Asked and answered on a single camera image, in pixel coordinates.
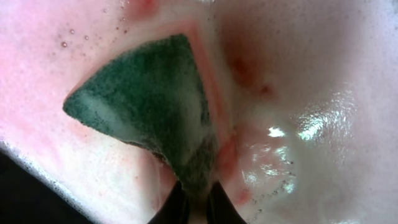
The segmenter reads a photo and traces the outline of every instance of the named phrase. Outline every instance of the dish scrubber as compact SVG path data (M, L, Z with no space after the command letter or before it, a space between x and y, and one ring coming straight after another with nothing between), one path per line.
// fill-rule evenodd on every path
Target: dish scrubber
M74 91L63 110L86 126L163 158L188 193L210 187L215 130L183 34L122 53Z

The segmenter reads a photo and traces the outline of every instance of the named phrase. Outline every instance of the green sponge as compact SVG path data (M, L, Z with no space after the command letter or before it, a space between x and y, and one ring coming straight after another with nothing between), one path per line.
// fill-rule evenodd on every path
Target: green sponge
M184 35L124 52L72 93L63 110L101 133L162 155L188 192L208 187L216 138Z

